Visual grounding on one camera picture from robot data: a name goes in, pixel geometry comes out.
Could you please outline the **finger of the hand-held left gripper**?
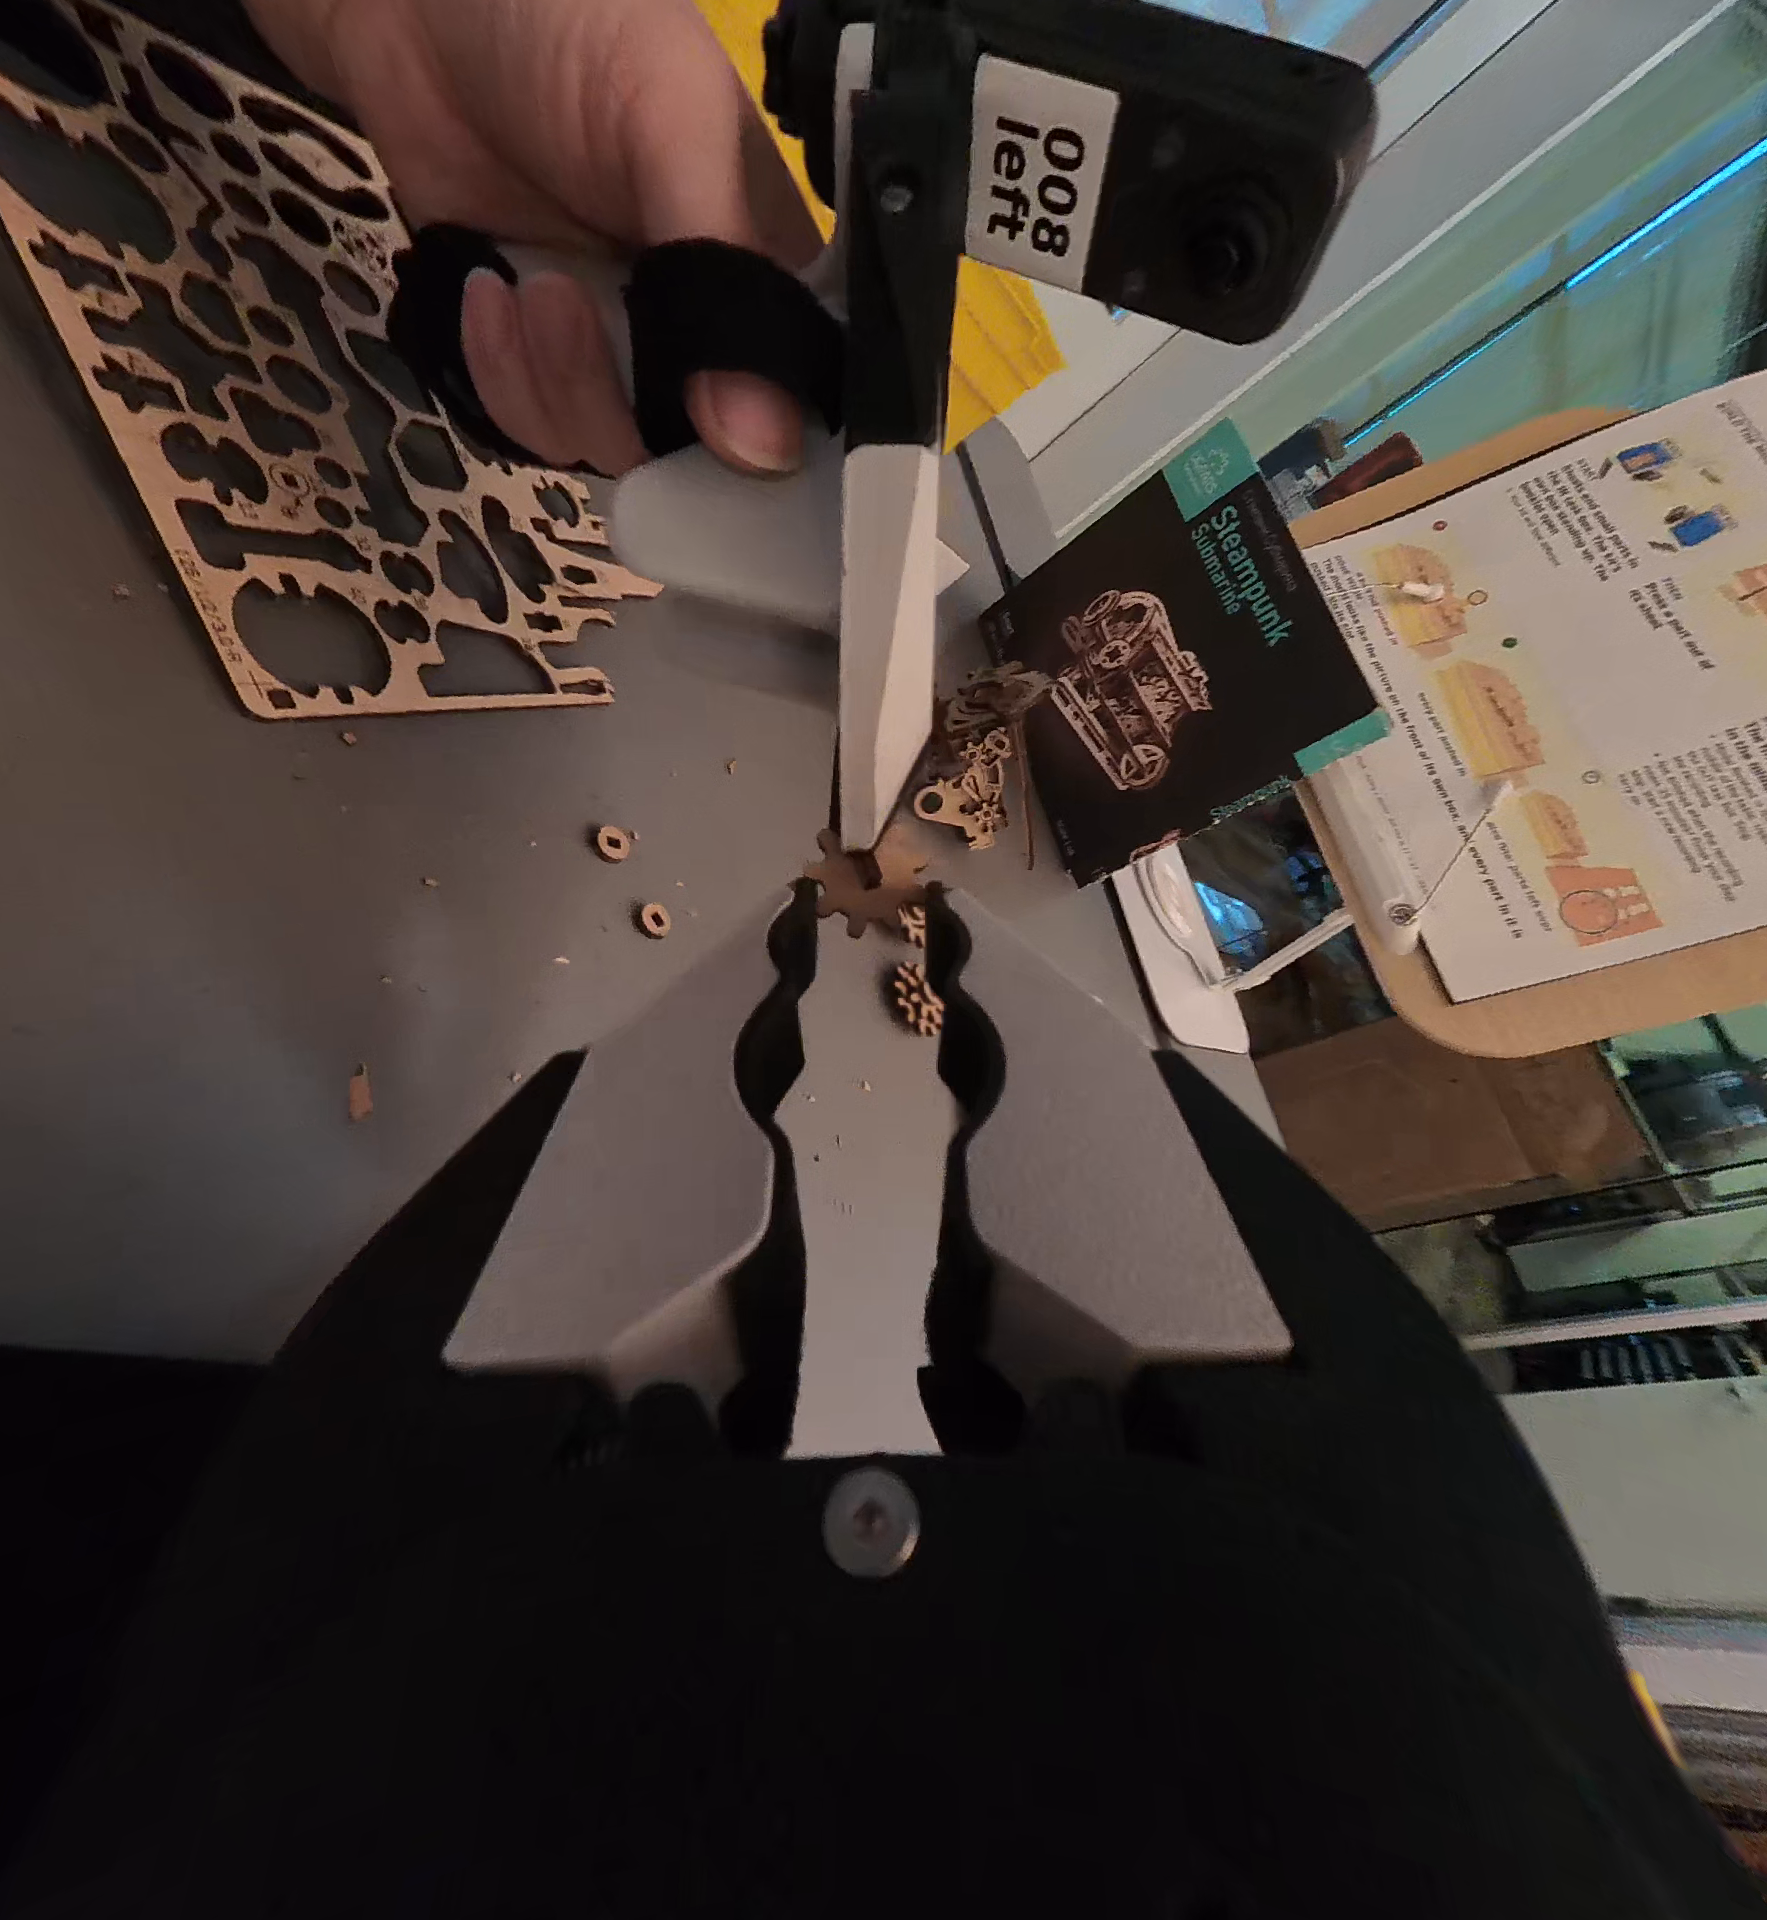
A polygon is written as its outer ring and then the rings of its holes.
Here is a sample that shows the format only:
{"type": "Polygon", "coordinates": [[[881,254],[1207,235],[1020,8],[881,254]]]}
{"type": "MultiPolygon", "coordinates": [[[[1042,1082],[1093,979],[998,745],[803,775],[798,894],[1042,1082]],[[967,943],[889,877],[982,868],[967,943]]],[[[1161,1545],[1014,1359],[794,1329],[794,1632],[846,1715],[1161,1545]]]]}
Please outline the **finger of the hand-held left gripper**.
{"type": "Polygon", "coordinates": [[[872,847],[933,736],[941,449],[841,458],[841,840],[872,847]]]}

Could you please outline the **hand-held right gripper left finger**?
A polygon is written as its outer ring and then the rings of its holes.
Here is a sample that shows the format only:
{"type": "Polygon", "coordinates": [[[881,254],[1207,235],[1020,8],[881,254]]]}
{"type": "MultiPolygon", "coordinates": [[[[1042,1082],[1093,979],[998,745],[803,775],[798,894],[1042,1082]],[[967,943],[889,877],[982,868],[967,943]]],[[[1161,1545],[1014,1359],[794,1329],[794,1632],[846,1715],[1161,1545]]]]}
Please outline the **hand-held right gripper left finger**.
{"type": "Polygon", "coordinates": [[[794,1449],[803,1219],[780,1107],[812,979],[818,877],[798,877],[583,1054],[438,1347],[454,1373],[585,1377],[622,1411],[675,1382],[735,1453],[794,1449]]]}

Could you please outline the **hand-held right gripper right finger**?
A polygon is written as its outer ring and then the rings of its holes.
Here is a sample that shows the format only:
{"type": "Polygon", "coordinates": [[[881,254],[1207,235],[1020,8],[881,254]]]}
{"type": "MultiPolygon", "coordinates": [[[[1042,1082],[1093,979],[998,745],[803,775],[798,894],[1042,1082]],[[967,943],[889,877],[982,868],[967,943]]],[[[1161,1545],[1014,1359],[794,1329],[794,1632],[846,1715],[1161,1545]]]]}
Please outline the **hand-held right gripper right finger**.
{"type": "Polygon", "coordinates": [[[941,1261],[920,1403],[947,1453],[1007,1453],[1051,1392],[1278,1363],[1289,1322],[1156,1054],[982,899],[933,885],[947,1002],[941,1261]]]}

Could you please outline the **small wooden gear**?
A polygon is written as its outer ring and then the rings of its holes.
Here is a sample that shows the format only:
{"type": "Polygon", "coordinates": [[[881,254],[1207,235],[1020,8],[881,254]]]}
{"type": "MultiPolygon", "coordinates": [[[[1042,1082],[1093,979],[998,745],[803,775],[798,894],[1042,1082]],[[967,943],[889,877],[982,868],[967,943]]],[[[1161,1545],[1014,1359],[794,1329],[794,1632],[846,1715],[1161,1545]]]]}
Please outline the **small wooden gear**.
{"type": "Polygon", "coordinates": [[[881,840],[846,847],[836,827],[818,827],[818,860],[803,877],[818,885],[818,920],[841,920],[846,939],[866,923],[892,932],[905,908],[933,899],[924,840],[905,815],[881,827],[881,840]]]}

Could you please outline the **laser-cut wooden parts sheet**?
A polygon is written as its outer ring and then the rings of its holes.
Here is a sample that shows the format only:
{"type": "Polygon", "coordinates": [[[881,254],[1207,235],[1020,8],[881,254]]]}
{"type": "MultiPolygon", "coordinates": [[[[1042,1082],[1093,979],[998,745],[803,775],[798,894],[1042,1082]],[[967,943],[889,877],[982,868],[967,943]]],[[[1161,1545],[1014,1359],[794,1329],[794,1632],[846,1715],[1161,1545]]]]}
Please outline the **laser-cut wooden parts sheet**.
{"type": "Polygon", "coordinates": [[[655,581],[397,352],[366,135],[125,8],[0,8],[0,232],[248,712],[616,704],[583,635],[655,581]]]}

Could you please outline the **partly built wooden model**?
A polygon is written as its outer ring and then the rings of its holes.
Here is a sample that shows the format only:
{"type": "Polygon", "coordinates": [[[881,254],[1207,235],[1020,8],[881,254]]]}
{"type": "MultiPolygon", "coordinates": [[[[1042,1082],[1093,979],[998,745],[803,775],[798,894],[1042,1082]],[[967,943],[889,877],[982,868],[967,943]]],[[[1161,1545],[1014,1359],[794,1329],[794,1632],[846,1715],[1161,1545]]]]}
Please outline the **partly built wooden model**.
{"type": "Polygon", "coordinates": [[[1042,860],[1042,796],[1026,712],[1051,694],[1049,668],[987,666],[941,708],[924,781],[910,789],[920,824],[956,827],[967,847],[998,847],[1020,809],[1020,852],[1042,860]]]}

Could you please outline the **black model kit box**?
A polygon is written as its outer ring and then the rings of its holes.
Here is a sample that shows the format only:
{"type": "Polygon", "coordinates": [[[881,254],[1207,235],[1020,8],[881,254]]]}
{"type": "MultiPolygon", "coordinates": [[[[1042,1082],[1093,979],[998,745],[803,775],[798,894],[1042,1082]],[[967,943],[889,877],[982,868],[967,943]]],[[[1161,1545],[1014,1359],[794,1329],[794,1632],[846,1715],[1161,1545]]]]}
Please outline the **black model kit box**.
{"type": "Polygon", "coordinates": [[[1014,581],[982,628],[999,668],[1049,677],[1020,745],[1076,885],[1388,742],[1230,423],[1014,581]]]}

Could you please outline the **person's left hand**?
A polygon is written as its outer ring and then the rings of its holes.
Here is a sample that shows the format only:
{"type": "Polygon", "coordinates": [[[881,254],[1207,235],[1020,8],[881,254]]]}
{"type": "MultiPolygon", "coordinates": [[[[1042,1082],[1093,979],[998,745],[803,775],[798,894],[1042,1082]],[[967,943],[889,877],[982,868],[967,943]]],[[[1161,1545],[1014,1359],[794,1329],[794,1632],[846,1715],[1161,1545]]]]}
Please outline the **person's left hand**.
{"type": "MultiPolygon", "coordinates": [[[[681,0],[248,0],[262,45],[375,145],[411,220],[551,254],[714,235],[803,274],[824,251],[750,85],[681,0]]],[[[645,467],[603,299],[464,274],[479,410],[538,467],[645,467]]]]}

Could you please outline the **white document stand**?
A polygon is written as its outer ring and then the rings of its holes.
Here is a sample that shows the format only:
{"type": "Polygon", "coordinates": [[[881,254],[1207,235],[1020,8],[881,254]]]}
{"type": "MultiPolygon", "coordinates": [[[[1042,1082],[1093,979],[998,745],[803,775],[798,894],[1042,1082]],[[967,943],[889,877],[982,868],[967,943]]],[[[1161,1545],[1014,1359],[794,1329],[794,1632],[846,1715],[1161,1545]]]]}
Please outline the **white document stand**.
{"type": "Polygon", "coordinates": [[[1399,1015],[1304,815],[1185,836],[1110,894],[1182,1045],[1273,1059],[1399,1015]]]}

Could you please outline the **yellow stacked storage bins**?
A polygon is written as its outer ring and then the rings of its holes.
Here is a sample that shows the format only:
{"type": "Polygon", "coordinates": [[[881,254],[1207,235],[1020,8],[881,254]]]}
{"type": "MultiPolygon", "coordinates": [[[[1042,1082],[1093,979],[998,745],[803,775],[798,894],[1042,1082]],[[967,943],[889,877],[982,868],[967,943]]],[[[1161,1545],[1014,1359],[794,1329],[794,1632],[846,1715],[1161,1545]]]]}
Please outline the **yellow stacked storage bins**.
{"type": "MultiPolygon", "coordinates": [[[[764,89],[760,35],[775,18],[775,0],[704,0],[698,13],[722,35],[735,78],[754,96],[754,112],[764,118],[764,135],[798,185],[798,204],[812,213],[818,235],[828,244],[836,219],[803,174],[803,137],[780,135],[775,106],[760,102],[760,89],[764,89]]],[[[1042,312],[1037,283],[987,268],[987,258],[956,258],[947,454],[956,454],[979,424],[987,424],[1014,392],[1042,388],[1051,370],[1066,370],[1066,352],[1042,312]]]]}

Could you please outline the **brown cardboard box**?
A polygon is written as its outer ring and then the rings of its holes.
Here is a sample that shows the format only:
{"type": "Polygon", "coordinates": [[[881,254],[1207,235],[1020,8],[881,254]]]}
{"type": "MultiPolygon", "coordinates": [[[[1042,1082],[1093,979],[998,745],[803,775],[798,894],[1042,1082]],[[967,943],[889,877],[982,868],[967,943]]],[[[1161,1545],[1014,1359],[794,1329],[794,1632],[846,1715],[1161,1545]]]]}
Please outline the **brown cardboard box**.
{"type": "Polygon", "coordinates": [[[1604,1059],[1471,1059],[1375,1017],[1258,1059],[1282,1145],[1375,1232],[1650,1178],[1656,1157],[1604,1059]]]}

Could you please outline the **black mesh wrist pad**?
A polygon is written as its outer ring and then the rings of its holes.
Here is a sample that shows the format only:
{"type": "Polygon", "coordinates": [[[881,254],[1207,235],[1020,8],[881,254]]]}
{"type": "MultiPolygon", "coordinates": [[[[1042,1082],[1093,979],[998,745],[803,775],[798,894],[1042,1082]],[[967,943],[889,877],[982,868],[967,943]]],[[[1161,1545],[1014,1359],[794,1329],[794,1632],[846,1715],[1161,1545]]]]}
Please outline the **black mesh wrist pad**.
{"type": "Polygon", "coordinates": [[[0,1869],[262,1363],[0,1347],[0,1869]]]}

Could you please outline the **instruction poster board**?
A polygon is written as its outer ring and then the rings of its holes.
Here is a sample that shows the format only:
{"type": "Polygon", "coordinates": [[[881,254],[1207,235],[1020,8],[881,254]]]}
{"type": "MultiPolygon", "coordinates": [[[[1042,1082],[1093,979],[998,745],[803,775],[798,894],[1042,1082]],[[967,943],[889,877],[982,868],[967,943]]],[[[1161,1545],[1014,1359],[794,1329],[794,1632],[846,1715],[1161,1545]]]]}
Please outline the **instruction poster board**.
{"type": "Polygon", "coordinates": [[[1388,712],[1304,781],[1399,1017],[1534,1059],[1767,1002],[1767,370],[1304,527],[1388,712]]]}

